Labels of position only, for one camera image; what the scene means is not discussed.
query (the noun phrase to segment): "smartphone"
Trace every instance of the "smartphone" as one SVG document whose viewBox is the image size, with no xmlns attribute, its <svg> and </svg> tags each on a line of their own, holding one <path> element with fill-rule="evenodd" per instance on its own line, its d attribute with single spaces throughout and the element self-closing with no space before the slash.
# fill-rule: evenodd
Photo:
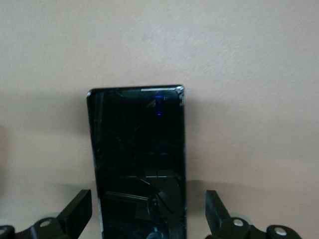
<svg viewBox="0 0 319 239">
<path fill-rule="evenodd" d="M 87 94 L 102 237 L 186 239 L 184 87 Z"/>
</svg>

